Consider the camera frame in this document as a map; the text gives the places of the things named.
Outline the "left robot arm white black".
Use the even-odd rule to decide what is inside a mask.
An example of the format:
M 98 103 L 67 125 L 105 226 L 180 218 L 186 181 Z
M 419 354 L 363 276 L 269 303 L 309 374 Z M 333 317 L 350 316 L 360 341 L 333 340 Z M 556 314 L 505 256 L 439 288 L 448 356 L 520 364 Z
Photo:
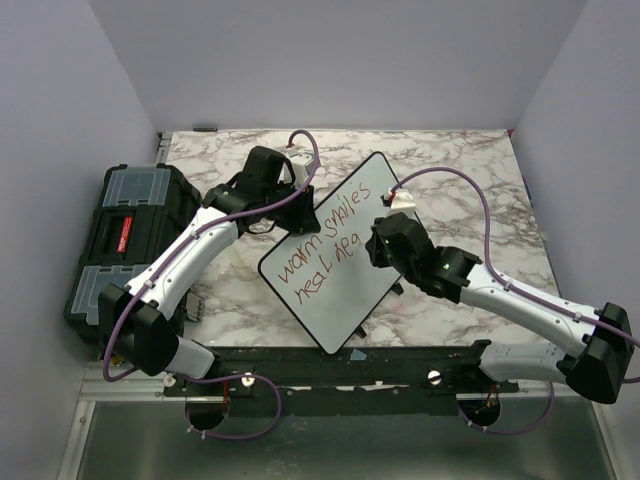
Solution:
M 169 320 L 195 280 L 226 248 L 263 219 L 295 235 L 319 232 L 311 180 L 318 154 L 288 145 L 284 153 L 250 150 L 243 169 L 210 189 L 185 230 L 124 286 L 107 284 L 98 296 L 99 332 L 107 356 L 117 354 L 154 376 L 187 376 L 201 395 L 222 380 L 212 350 L 184 339 Z

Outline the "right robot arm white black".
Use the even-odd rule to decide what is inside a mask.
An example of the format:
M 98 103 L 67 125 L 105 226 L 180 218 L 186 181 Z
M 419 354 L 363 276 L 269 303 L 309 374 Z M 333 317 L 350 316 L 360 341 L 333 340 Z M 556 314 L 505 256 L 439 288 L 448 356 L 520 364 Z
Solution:
M 634 353 L 626 310 L 566 301 L 492 274 L 486 262 L 457 247 L 436 247 L 403 213 L 375 219 L 365 248 L 377 268 L 394 268 L 428 296 L 480 308 L 546 339 L 544 345 L 489 344 L 464 362 L 460 379 L 480 392 L 494 381 L 562 383 L 601 404 L 617 401 Z

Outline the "white whiteboard black frame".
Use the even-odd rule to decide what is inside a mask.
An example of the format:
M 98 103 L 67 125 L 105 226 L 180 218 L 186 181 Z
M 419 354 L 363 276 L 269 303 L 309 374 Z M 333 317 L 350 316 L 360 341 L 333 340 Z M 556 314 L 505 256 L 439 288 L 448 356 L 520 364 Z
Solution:
M 327 354 L 400 280 L 372 266 L 365 249 L 374 220 L 386 214 L 381 196 L 397 183 L 384 154 L 371 154 L 316 207 L 319 232 L 287 235 L 259 261 L 261 277 Z

